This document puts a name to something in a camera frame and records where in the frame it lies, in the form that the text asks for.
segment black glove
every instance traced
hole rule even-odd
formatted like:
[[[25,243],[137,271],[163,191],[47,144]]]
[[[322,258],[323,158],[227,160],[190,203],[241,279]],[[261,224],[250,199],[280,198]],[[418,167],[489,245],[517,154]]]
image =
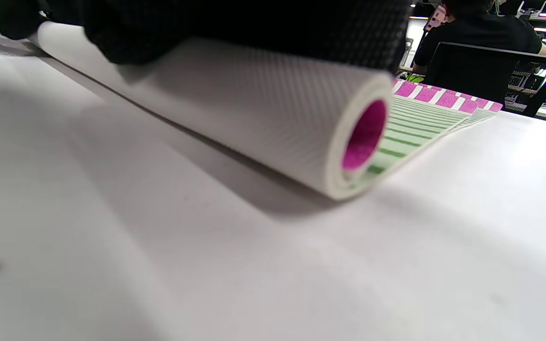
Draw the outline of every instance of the black glove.
[[[37,0],[0,0],[0,33],[9,39],[25,39],[45,20]]]

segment chair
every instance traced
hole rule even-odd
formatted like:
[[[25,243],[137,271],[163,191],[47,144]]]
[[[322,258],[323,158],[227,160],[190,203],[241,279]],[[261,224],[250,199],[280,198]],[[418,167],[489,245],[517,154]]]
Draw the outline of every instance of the chair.
[[[424,84],[503,104],[503,110],[534,117],[546,100],[546,56],[440,43]]]

